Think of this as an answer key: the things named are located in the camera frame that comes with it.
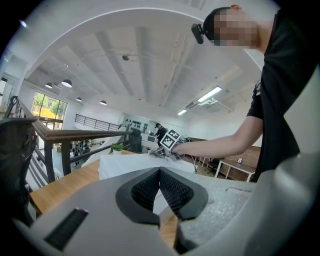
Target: white ceiling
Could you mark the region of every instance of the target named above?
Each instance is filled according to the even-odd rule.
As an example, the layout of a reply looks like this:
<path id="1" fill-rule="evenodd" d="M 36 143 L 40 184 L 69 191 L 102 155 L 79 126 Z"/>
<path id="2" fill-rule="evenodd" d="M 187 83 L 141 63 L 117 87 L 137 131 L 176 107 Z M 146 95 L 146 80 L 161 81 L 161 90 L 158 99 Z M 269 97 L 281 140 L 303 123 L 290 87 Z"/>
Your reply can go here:
<path id="1" fill-rule="evenodd" d="M 177 0 L 199 10 L 206 0 Z M 140 101 L 147 108 L 158 106 L 178 113 L 191 101 L 220 86 L 214 98 L 233 109 L 250 100 L 259 73 L 244 50 L 213 46 L 207 40 L 196 43 L 190 34 L 170 26 L 126 26 L 74 38 L 47 57 L 27 78 L 38 87 L 56 83 L 51 91 L 74 101 L 98 104 L 110 98 Z M 122 56 L 128 55 L 129 61 Z M 61 85 L 71 79 L 72 89 Z M 218 105 L 195 107 L 187 117 L 223 110 Z"/>

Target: vent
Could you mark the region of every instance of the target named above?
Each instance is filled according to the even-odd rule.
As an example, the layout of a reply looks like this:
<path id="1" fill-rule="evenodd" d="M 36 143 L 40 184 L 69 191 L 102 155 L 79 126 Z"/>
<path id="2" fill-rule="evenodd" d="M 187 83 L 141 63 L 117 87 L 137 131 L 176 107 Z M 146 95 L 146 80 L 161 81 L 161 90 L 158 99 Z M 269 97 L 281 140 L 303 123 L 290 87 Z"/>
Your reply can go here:
<path id="1" fill-rule="evenodd" d="M 87 215 L 88 212 L 86 210 L 73 209 L 44 240 L 51 246 L 62 251 Z"/>

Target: railing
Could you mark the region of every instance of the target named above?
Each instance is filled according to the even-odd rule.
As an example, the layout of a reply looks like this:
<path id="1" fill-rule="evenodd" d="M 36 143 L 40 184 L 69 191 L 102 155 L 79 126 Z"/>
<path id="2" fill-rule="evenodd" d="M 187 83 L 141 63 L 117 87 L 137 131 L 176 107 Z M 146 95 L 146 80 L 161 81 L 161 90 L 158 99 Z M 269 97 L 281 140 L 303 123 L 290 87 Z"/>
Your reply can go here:
<path id="1" fill-rule="evenodd" d="M 16 118 L 34 117 L 34 115 L 26 108 L 26 106 L 18 99 L 17 96 L 13 96 L 10 99 L 10 104 L 7 108 L 7 111 L 4 117 L 9 116 L 14 105 L 15 105 L 14 114 Z M 122 136 L 120 141 L 116 143 L 116 144 L 120 144 L 120 143 L 123 143 L 123 137 L 132 133 L 131 131 L 115 131 L 115 130 L 108 130 L 108 131 L 105 131 L 105 130 L 101 130 L 101 131 L 100 130 L 51 130 L 47 128 L 45 125 L 43 125 L 39 119 L 37 119 L 32 125 L 34 126 L 37 135 L 40 138 L 42 138 L 44 141 L 44 155 L 41 153 L 38 147 L 35 148 L 35 152 L 38 155 L 39 160 L 43 162 L 43 164 L 45 165 L 48 183 L 51 183 L 56 180 L 54 166 L 53 166 L 53 158 L 52 158 L 53 144 L 61 143 L 63 175 L 68 175 L 71 173 L 71 166 L 70 166 L 71 163 L 77 162 L 80 159 L 87 158 L 93 154 L 109 149 L 112 146 L 112 145 L 108 145 L 106 147 L 99 148 L 99 149 L 90 151 L 88 153 L 80 154 L 76 157 L 70 158 L 70 142 Z"/>
<path id="2" fill-rule="evenodd" d="M 74 122 L 101 131 L 117 131 L 119 129 L 119 125 L 117 124 L 100 121 L 80 114 L 75 115 Z"/>

